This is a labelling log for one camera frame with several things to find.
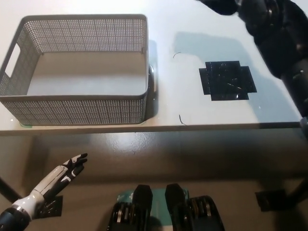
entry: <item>black tape square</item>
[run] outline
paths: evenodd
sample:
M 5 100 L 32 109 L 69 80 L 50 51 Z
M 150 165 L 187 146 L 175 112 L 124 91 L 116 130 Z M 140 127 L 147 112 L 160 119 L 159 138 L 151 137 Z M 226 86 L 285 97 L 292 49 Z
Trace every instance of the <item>black tape square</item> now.
M 239 61 L 207 62 L 199 69 L 204 95 L 212 101 L 249 100 L 248 93 L 257 92 L 248 66 Z

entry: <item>white table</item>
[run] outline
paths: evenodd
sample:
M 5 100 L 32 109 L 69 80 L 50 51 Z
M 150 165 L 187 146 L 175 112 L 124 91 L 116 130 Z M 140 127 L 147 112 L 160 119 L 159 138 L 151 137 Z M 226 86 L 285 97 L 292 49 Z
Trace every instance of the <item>white table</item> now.
M 295 2 L 308 12 L 306 0 Z M 297 126 L 299 112 L 282 82 L 268 71 L 243 22 L 194 0 L 0 1 L 0 63 L 24 16 L 104 13 L 148 17 L 157 113 L 139 125 L 25 128 L 0 104 L 0 135 Z M 233 60 L 249 66 L 257 93 L 250 93 L 248 101 L 211 101 L 203 94 L 199 68 L 205 62 Z

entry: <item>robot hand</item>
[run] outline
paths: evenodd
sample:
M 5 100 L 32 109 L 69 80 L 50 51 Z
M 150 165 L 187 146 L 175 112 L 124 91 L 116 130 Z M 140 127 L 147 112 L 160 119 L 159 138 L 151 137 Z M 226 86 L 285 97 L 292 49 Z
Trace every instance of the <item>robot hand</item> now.
M 25 211 L 30 220 L 35 219 L 37 209 L 46 201 L 54 198 L 84 169 L 88 154 L 75 156 L 51 171 L 30 193 L 29 196 L 13 204 L 18 210 Z

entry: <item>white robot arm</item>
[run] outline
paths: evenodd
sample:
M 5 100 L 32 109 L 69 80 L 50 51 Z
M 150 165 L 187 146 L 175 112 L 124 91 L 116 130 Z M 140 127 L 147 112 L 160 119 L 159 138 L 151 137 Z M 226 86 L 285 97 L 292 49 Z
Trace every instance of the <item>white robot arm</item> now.
M 88 154 L 75 156 L 51 171 L 30 193 L 0 215 L 0 231 L 23 231 L 37 210 L 54 198 L 84 169 Z

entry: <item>black robotic arm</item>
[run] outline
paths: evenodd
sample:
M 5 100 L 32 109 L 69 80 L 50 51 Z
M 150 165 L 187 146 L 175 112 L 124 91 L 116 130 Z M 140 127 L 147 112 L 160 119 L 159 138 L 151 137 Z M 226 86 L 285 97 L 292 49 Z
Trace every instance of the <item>black robotic arm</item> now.
M 308 121 L 308 19 L 290 0 L 200 0 L 221 15 L 238 16 L 270 72 L 281 79 Z

